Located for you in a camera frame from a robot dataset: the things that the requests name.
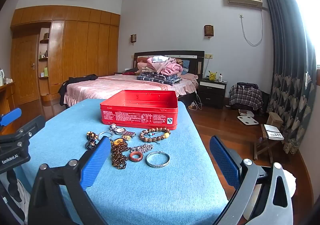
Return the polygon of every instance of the bright window light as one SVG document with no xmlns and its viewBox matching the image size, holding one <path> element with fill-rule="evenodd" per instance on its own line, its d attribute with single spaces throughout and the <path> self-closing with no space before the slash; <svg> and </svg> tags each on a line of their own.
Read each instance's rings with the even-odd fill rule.
<svg viewBox="0 0 320 225">
<path fill-rule="evenodd" d="M 306 31 L 316 50 L 317 65 L 320 65 L 320 0 L 297 0 Z"/>
</svg>

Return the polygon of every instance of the headboard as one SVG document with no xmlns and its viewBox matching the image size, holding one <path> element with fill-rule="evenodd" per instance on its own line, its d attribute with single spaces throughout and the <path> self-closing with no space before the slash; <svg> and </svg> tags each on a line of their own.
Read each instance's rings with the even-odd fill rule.
<svg viewBox="0 0 320 225">
<path fill-rule="evenodd" d="M 199 79 L 202 78 L 204 51 L 168 50 L 168 51 L 138 52 L 138 53 L 134 53 L 133 67 L 137 66 L 137 58 L 142 56 L 145 56 L 145 57 L 167 56 L 167 57 L 179 58 L 181 60 L 189 60 L 190 63 L 189 63 L 188 73 L 193 73 L 198 75 Z"/>
</svg>

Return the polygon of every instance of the screw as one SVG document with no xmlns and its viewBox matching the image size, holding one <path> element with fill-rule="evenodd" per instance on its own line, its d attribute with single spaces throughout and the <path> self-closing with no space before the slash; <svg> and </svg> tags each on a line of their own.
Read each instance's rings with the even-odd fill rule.
<svg viewBox="0 0 320 225">
<path fill-rule="evenodd" d="M 278 163 L 278 162 L 275 162 L 273 165 L 275 166 L 276 169 L 280 169 L 281 168 L 281 164 Z"/>
<path fill-rule="evenodd" d="M 42 165 L 40 166 L 40 169 L 41 169 L 41 170 L 45 170 L 45 169 L 47 169 L 47 167 L 48 167 L 47 164 L 42 164 Z"/>
<path fill-rule="evenodd" d="M 250 166 L 252 165 L 252 161 L 248 158 L 244 159 L 243 162 L 247 165 L 247 166 Z"/>
<path fill-rule="evenodd" d="M 78 163 L 78 161 L 77 161 L 76 159 L 72 159 L 72 160 L 69 161 L 68 164 L 69 164 L 70 166 L 74 167 L 77 163 Z"/>
</svg>

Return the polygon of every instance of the blue gripper pad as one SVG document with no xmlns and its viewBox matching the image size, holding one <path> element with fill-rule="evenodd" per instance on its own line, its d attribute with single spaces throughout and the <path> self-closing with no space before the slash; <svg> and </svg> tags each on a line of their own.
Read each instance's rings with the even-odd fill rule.
<svg viewBox="0 0 320 225">
<path fill-rule="evenodd" d="M 80 185 L 83 190 L 93 185 L 105 160 L 109 156 L 111 152 L 110 140 L 107 137 L 102 139 L 93 150 L 92 156 L 81 170 Z"/>
<path fill-rule="evenodd" d="M 217 162 L 228 185 L 236 190 L 240 185 L 239 169 L 228 152 L 228 148 L 221 144 L 216 136 L 210 139 L 210 151 Z"/>
<path fill-rule="evenodd" d="M 16 108 L 0 117 L 0 126 L 7 126 L 21 116 L 21 109 Z"/>
</svg>

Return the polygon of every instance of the black jacket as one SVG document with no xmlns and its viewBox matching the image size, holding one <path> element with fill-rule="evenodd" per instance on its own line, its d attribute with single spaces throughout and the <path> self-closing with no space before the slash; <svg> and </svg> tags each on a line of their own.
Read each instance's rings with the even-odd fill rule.
<svg viewBox="0 0 320 225">
<path fill-rule="evenodd" d="M 67 86 L 68 84 L 71 84 L 71 83 L 79 83 L 79 82 L 84 82 L 84 81 L 92 81 L 92 80 L 96 80 L 98 77 L 95 75 L 95 74 L 91 74 L 91 75 L 87 75 L 87 76 L 84 76 L 84 77 L 76 77 L 76 78 L 73 78 L 73 77 L 69 77 L 69 80 L 68 81 L 65 81 L 58 93 L 60 93 L 61 95 L 61 98 L 60 98 L 60 105 L 63 106 L 64 105 L 64 94 L 67 92 Z"/>
</svg>

